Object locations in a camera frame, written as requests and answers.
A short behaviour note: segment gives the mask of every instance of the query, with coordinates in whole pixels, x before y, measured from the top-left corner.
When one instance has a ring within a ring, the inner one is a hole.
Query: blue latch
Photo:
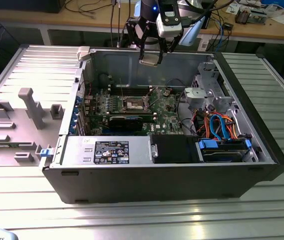
[[[72,127],[70,127],[70,128],[68,129],[68,132],[71,133],[71,134],[75,134],[75,129],[72,128]]]
[[[205,139],[199,143],[200,149],[218,149],[218,144],[215,140]]]
[[[248,147],[248,149],[250,149],[252,147],[252,143],[248,139],[245,140],[245,143],[246,143],[246,146]]]
[[[54,155],[54,149],[53,148],[44,148],[40,151],[40,156],[42,157],[51,157]]]
[[[75,98],[76,104],[80,104],[80,103],[82,103],[82,101],[83,101],[83,98],[81,98],[80,96],[76,96],[76,98]]]

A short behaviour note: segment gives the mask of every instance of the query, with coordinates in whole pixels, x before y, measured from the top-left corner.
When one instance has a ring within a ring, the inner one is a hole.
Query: gray plastic panel
[[[0,77],[0,101],[9,102],[14,110],[6,112],[9,119],[5,122],[14,123],[15,128],[0,129],[0,135],[8,135],[8,143],[34,142],[42,148],[56,145],[61,120],[52,119],[50,108],[52,105],[66,108],[74,75],[79,68],[77,50],[77,47],[31,45],[16,56],[6,75]],[[21,88],[32,88],[34,101],[40,102],[44,110],[42,119],[45,127],[42,130],[37,130],[27,116],[25,103],[18,97]],[[38,165],[35,149],[4,146],[0,148],[0,166]],[[21,152],[30,153],[34,161],[17,162],[15,153]]]

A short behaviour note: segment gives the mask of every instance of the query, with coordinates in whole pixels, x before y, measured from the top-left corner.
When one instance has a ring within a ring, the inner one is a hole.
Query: warning label
[[[95,164],[129,164],[128,141],[97,141]]]

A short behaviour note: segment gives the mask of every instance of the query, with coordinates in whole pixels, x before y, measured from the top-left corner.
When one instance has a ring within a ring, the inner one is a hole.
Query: workbench
[[[85,4],[95,2],[93,0],[79,0],[79,3]],[[225,0],[218,1],[217,5],[221,5]],[[104,5],[110,4],[107,0],[92,5],[94,9]],[[76,1],[68,4],[68,7],[77,11]],[[134,13],[134,4],[131,4],[131,16]],[[128,17],[128,3],[121,4],[120,27],[124,26]],[[230,40],[243,42],[258,42],[258,43],[274,43],[284,44],[284,24],[276,22],[272,19],[267,19],[266,24],[246,24],[241,25],[235,23],[235,15],[225,13],[227,8],[220,10],[221,17],[228,23],[234,24]],[[77,12],[71,12],[63,8],[60,13],[44,13],[31,11],[15,11],[15,10],[0,10],[0,22],[4,26],[17,28],[34,28],[39,29],[43,43],[45,45],[52,45],[48,30],[69,30],[69,31],[83,31],[83,32],[110,32],[110,14],[111,6],[101,8],[95,11],[94,17],[82,15]],[[113,17],[113,32],[117,32],[118,21],[118,7],[115,8]],[[208,41],[215,38],[219,34],[215,23],[210,21],[207,29],[202,29],[198,38],[201,38],[199,51],[205,51]]]
[[[69,75],[79,68],[77,51],[70,46],[19,48],[0,75],[0,99],[32,86],[45,108],[44,93],[65,95],[70,80],[61,77],[54,80],[55,87],[49,80],[36,87],[36,67],[46,61],[42,73]],[[223,55],[284,153],[284,80],[263,74],[274,69],[254,54]],[[65,104],[59,96],[53,101]],[[65,204],[39,167],[0,166],[0,228],[19,240],[284,240],[284,174],[257,184],[241,198]]]

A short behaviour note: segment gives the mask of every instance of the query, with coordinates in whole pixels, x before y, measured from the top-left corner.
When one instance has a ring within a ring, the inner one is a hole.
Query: slotted aluminum surface
[[[284,92],[281,84],[271,86]],[[272,121],[280,109],[284,118],[284,107],[258,101],[264,117]],[[272,132],[284,150],[284,130]],[[77,205],[61,202],[36,167],[0,167],[0,227],[20,240],[284,240],[284,174],[240,199]]]
[[[78,47],[30,45],[19,49],[7,73],[0,79],[0,101],[9,101],[14,109],[24,109],[17,96],[21,88],[32,88],[33,99],[43,109],[52,104],[63,108],[68,100],[74,74],[79,68]]]

